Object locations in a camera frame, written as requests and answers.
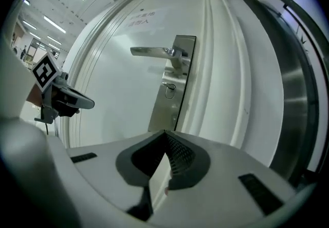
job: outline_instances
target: ceiling light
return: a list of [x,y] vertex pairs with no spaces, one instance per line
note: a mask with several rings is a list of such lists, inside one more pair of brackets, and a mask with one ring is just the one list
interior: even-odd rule
[[52,41],[55,41],[55,42],[57,42],[58,44],[62,45],[62,43],[60,43],[59,41],[53,39],[51,36],[47,36],[47,37],[48,37],[49,39],[51,39]]
[[37,35],[33,34],[32,32],[30,32],[30,34],[40,40],[40,37],[38,37]]
[[43,17],[46,21],[48,21],[52,26],[54,26],[55,28],[59,29],[61,32],[66,33],[66,31],[64,29],[62,29],[59,25],[57,25],[54,21],[52,21],[51,19],[47,18],[46,16]]
[[30,23],[27,23],[25,20],[23,20],[23,23],[30,26],[32,29],[36,29],[36,27],[32,26]]
[[54,49],[60,50],[59,48],[55,47],[54,45],[49,44],[49,46],[53,47]]

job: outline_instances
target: person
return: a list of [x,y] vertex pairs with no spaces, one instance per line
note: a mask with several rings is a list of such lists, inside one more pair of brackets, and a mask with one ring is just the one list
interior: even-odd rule
[[26,53],[26,45],[24,46],[24,49],[22,50],[22,53],[21,53],[21,60],[23,59],[25,53]]

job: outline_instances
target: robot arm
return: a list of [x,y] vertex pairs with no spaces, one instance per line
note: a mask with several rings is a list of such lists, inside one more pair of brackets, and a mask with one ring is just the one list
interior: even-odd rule
[[94,107],[93,100],[67,85],[68,73],[57,66],[49,53],[34,66],[32,73],[42,93],[40,118],[35,121],[52,124],[57,116],[72,117],[80,108]]

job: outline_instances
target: white door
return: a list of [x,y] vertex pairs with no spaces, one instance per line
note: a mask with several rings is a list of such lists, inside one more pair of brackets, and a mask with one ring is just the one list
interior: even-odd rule
[[70,119],[72,147],[148,131],[167,60],[132,56],[130,47],[172,47],[176,35],[196,36],[199,42],[203,4],[203,0],[134,0],[120,12],[121,23],[109,23],[77,80],[76,88],[93,99],[95,107]]

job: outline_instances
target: door handle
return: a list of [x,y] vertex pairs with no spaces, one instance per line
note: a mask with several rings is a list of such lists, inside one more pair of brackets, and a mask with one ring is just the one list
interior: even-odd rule
[[145,56],[168,59],[171,61],[175,72],[181,74],[182,69],[182,56],[185,52],[176,48],[161,48],[161,47],[131,47],[130,52],[134,56]]

